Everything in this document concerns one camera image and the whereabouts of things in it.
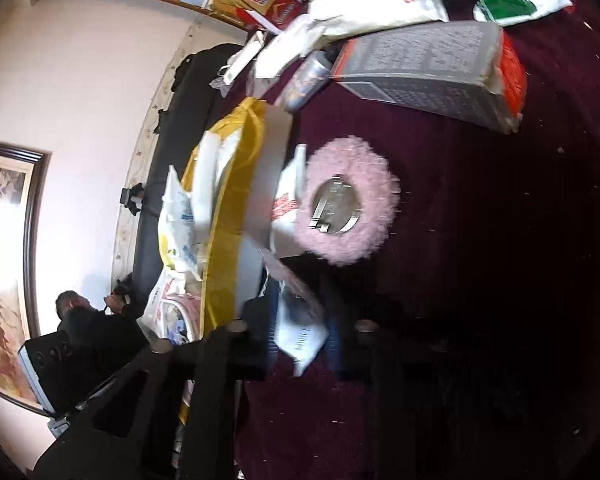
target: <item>man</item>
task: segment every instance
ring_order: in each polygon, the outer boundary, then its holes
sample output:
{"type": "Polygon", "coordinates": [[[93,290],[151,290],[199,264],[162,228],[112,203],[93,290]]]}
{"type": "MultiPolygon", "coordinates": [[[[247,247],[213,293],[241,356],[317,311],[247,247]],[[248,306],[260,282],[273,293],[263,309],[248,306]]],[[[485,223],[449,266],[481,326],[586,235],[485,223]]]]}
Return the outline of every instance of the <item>man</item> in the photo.
{"type": "Polygon", "coordinates": [[[93,353],[101,372],[111,375],[128,364],[147,345],[131,306],[121,296],[104,298],[113,316],[91,306],[89,300],[73,290],[56,299],[56,313],[61,319],[58,330],[64,330],[71,344],[93,353]]]}

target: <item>cardboard box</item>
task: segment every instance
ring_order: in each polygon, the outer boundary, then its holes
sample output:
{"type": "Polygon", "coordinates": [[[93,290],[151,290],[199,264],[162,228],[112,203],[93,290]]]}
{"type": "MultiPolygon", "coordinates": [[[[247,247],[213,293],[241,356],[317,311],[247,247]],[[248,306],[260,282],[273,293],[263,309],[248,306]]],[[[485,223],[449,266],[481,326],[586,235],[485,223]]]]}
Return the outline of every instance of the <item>cardboard box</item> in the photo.
{"type": "Polygon", "coordinates": [[[504,134],[522,119],[526,73],[492,22],[426,23],[350,40],[331,76],[362,99],[416,108],[504,134]]]}

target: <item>painting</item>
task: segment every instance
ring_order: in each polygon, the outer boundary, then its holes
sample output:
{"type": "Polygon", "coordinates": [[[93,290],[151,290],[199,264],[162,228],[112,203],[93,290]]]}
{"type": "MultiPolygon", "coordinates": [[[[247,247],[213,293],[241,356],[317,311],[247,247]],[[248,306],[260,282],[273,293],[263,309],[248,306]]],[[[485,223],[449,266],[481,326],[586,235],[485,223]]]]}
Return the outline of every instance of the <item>painting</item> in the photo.
{"type": "Polygon", "coordinates": [[[0,396],[40,413],[18,350],[39,335],[33,265],[45,160],[42,153],[0,144],[0,396]]]}

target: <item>white wall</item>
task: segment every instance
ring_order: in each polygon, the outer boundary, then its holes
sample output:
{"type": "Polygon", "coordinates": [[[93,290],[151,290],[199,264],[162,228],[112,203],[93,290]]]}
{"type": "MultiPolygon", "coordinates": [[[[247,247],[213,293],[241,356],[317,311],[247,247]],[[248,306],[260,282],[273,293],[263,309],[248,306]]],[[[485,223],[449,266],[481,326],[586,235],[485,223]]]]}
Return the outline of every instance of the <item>white wall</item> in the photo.
{"type": "MultiPolygon", "coordinates": [[[[197,14],[153,0],[40,0],[0,26],[0,141],[51,154],[36,252],[42,333],[73,288],[108,294],[120,189],[151,98],[197,14]]],[[[227,41],[244,33],[209,19],[227,41]]],[[[0,399],[0,442],[21,468],[50,443],[46,419],[0,399]]]]}

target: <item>clothing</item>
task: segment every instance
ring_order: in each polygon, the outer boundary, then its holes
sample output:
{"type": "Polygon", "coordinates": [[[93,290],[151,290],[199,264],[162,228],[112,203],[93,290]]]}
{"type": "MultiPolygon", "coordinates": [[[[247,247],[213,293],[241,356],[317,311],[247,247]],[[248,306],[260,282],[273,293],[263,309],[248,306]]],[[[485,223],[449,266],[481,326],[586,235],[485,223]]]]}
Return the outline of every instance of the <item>clothing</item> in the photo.
{"type": "Polygon", "coordinates": [[[130,362],[147,345],[135,313],[126,306],[122,314],[107,316],[103,311],[82,306],[64,314],[58,330],[64,330],[77,349],[93,352],[103,380],[130,362]]]}

